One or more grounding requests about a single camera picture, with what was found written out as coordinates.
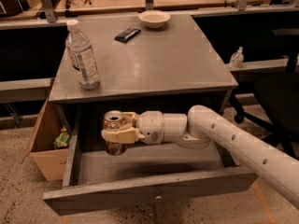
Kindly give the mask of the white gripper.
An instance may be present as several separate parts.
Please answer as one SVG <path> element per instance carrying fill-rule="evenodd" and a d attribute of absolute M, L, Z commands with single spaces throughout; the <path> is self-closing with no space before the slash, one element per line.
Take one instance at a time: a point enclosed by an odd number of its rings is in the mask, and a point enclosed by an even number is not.
<path fill-rule="evenodd" d="M 133 144 L 140 140 L 149 145 L 174 142 L 187 133 L 185 114 L 146 111 L 140 116 L 136 112 L 123 112 L 125 130 L 103 130 L 102 137 L 112 143 Z"/>

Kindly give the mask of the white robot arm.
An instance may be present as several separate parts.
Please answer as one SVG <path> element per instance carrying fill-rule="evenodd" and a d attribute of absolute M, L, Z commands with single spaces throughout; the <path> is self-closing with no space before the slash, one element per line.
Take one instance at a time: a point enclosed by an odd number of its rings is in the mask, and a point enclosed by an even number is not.
<path fill-rule="evenodd" d="M 170 142 L 204 149 L 215 142 L 299 208 L 299 160 L 238 128 L 206 106 L 194 105 L 187 114 L 108 111 L 103 117 L 101 135 L 107 143 L 116 145 Z"/>

